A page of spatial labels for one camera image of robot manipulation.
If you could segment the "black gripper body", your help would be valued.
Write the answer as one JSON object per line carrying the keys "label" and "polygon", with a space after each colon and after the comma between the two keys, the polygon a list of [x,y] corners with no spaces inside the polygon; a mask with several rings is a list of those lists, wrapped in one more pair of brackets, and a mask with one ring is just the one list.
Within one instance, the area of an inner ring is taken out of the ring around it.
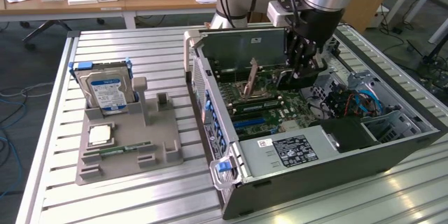
{"label": "black gripper body", "polygon": [[321,48],[333,35],[342,14],[343,10],[325,12],[313,8],[302,9],[297,14],[297,19],[293,14],[286,14],[287,28],[283,33],[283,48],[290,47],[294,37],[314,42],[315,47]]}

